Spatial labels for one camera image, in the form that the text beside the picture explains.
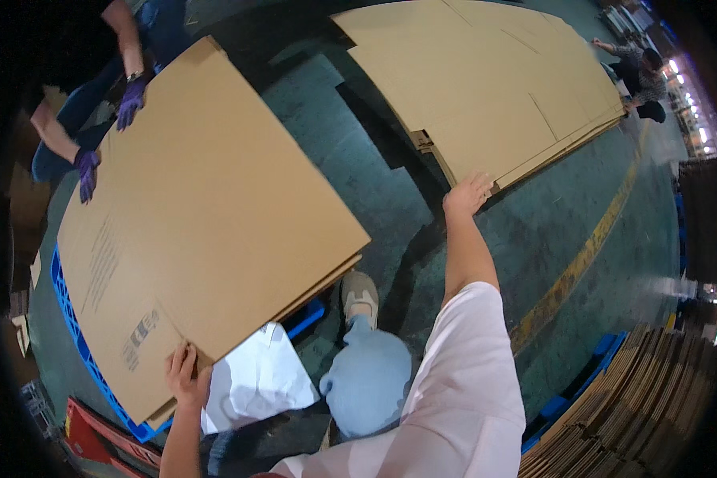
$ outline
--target light blue pants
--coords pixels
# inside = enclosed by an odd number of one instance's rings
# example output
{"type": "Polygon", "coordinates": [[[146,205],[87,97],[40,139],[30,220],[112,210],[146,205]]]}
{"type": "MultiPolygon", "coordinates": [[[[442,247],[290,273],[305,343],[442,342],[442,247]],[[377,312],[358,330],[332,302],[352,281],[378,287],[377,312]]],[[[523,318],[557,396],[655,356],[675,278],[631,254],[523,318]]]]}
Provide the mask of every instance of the light blue pants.
{"type": "MultiPolygon", "coordinates": [[[[353,317],[343,341],[321,378],[319,390],[340,430],[340,441],[370,437],[398,424],[412,382],[412,358],[398,337],[369,328],[369,317],[353,317]]],[[[207,471],[218,476],[225,463],[233,431],[222,432],[212,444],[207,471]]],[[[260,463],[256,472],[272,464],[260,463]]]]}
{"type": "MultiPolygon", "coordinates": [[[[183,29],[186,0],[149,0],[135,14],[141,45],[154,56],[154,72],[159,73],[178,55],[191,46],[191,37],[183,29]]],[[[64,102],[57,120],[70,138],[83,148],[96,149],[112,122],[80,131],[96,110],[106,93],[124,72],[122,58],[116,54],[94,78],[74,90],[64,102]]],[[[73,169],[64,158],[40,143],[32,159],[32,175],[36,181],[57,180],[73,169]]]]}

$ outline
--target wristwatch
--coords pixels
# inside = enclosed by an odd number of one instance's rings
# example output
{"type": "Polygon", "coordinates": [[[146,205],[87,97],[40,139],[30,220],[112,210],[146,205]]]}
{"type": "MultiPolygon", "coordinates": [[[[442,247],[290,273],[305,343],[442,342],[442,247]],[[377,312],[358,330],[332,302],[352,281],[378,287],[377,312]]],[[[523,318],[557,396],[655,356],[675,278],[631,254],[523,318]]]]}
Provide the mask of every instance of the wristwatch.
{"type": "Polygon", "coordinates": [[[143,76],[143,71],[134,71],[127,77],[127,82],[134,82],[143,76]]]}

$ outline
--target black pants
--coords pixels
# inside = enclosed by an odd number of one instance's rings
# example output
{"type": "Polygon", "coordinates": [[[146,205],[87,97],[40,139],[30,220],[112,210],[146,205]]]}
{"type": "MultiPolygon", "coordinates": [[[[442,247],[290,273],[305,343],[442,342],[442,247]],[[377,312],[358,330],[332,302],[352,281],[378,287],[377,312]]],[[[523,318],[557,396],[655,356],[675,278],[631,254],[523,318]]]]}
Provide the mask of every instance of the black pants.
{"type": "MultiPolygon", "coordinates": [[[[620,79],[624,81],[624,85],[632,96],[642,91],[640,85],[639,68],[628,61],[620,61],[611,63],[609,67],[616,73],[620,79]]],[[[644,105],[638,106],[638,116],[641,118],[650,118],[657,123],[663,123],[667,119],[667,112],[658,101],[648,101],[644,105]]]]}

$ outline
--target red machine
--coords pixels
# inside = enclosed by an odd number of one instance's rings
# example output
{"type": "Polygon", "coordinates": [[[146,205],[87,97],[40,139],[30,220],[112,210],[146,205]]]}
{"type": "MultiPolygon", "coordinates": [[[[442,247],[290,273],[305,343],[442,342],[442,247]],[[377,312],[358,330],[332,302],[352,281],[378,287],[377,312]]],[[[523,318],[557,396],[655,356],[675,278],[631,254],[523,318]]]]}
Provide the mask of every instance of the red machine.
{"type": "Polygon", "coordinates": [[[107,443],[133,456],[152,470],[159,470],[162,453],[154,447],[138,443],[120,431],[108,420],[84,406],[77,399],[67,401],[67,438],[69,449],[76,456],[98,463],[111,464],[132,478],[149,478],[148,475],[120,460],[110,452],[107,443]]]}

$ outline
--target beige sneaker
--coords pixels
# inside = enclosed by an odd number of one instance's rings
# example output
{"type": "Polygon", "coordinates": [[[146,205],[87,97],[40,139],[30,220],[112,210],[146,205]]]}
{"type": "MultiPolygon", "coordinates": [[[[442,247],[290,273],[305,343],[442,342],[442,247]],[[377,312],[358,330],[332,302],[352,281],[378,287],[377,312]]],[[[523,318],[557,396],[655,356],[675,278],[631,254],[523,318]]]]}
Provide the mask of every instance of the beige sneaker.
{"type": "Polygon", "coordinates": [[[340,296],[343,299],[343,312],[345,313],[346,323],[350,319],[349,311],[353,305],[366,304],[367,308],[371,309],[371,312],[368,313],[369,326],[372,330],[377,328],[379,298],[372,278],[359,271],[347,273],[343,277],[340,296]]]}

